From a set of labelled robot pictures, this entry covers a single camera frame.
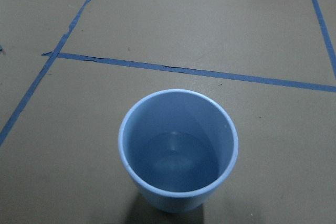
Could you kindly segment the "blue plastic cup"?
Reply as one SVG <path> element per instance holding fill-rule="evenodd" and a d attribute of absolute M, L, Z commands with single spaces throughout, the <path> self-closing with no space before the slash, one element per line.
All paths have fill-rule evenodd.
<path fill-rule="evenodd" d="M 214 100 L 185 89 L 138 101 L 118 135 L 122 163 L 155 208 L 180 213 L 204 203 L 233 170 L 238 135 Z"/>

